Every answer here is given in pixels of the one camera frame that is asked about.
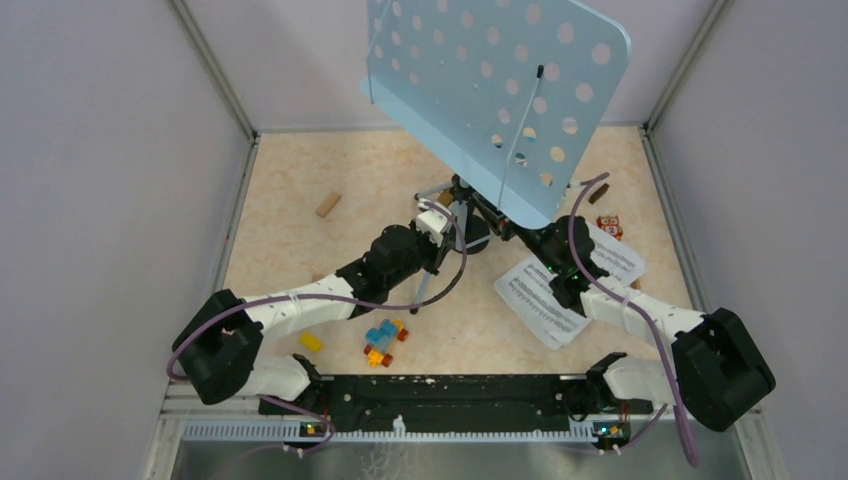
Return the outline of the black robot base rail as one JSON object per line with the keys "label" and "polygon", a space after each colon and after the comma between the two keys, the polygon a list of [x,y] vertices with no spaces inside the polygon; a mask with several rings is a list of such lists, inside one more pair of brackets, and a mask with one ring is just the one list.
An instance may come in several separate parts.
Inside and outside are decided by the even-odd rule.
{"label": "black robot base rail", "polygon": [[590,415],[650,414],[647,400],[617,400],[583,375],[336,375],[312,383],[294,405],[340,433],[563,432]]}

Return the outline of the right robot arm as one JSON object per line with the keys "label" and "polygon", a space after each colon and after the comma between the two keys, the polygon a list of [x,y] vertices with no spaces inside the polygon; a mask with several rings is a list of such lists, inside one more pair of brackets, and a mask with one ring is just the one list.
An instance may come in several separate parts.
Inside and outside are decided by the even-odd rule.
{"label": "right robot arm", "polygon": [[776,388],[776,378],[734,312],[704,313],[635,288],[645,261],[620,240],[617,217],[591,225],[564,216],[539,230],[499,218],[503,240],[519,239],[531,256],[494,288],[550,350],[574,340],[592,320],[656,348],[658,360],[614,353],[586,385],[589,404],[612,412],[625,400],[682,406],[710,430],[727,430]]}

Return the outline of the blue music stand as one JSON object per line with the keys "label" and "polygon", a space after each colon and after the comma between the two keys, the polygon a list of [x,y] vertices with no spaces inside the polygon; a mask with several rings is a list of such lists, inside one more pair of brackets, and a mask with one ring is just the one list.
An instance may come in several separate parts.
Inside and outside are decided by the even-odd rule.
{"label": "blue music stand", "polygon": [[539,229],[632,57],[577,1],[370,1],[363,93],[503,214]]}

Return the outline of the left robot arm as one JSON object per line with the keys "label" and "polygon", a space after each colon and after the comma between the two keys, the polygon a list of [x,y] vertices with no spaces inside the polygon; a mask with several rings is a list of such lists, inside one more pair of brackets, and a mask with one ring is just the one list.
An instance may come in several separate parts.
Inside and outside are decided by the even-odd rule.
{"label": "left robot arm", "polygon": [[297,413],[308,413],[321,397],[312,365],[296,355],[267,354],[264,343],[373,310],[393,310],[391,290],[420,271],[435,273],[451,243],[467,251],[465,233],[456,227],[390,225],[362,257],[311,284],[244,298],[219,290],[174,341],[166,373],[189,382],[205,405],[271,395]]}

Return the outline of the sheet music page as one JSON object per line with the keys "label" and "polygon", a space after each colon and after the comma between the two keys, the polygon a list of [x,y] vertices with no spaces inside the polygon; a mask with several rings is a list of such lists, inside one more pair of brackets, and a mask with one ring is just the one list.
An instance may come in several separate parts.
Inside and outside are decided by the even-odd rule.
{"label": "sheet music page", "polygon": [[590,255],[594,264],[624,285],[631,285],[647,271],[644,257],[595,225],[589,225],[595,247]]}
{"label": "sheet music page", "polygon": [[534,256],[519,262],[494,284],[494,290],[549,350],[570,344],[589,320],[559,304],[549,282],[554,275]]}

